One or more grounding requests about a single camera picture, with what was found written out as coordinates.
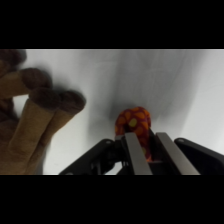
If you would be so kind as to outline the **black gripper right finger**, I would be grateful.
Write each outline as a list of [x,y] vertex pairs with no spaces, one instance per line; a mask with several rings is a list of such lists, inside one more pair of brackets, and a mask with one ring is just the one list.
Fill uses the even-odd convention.
[[182,153],[179,147],[165,132],[156,134],[158,142],[162,145],[162,150],[166,158],[171,162],[181,175],[199,175],[197,169],[192,165],[189,159]]

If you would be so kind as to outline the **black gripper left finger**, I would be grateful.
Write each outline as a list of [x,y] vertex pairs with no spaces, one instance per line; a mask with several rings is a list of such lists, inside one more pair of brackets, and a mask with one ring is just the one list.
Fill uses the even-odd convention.
[[122,168],[118,175],[152,175],[151,168],[135,133],[125,133],[115,138],[123,149]]

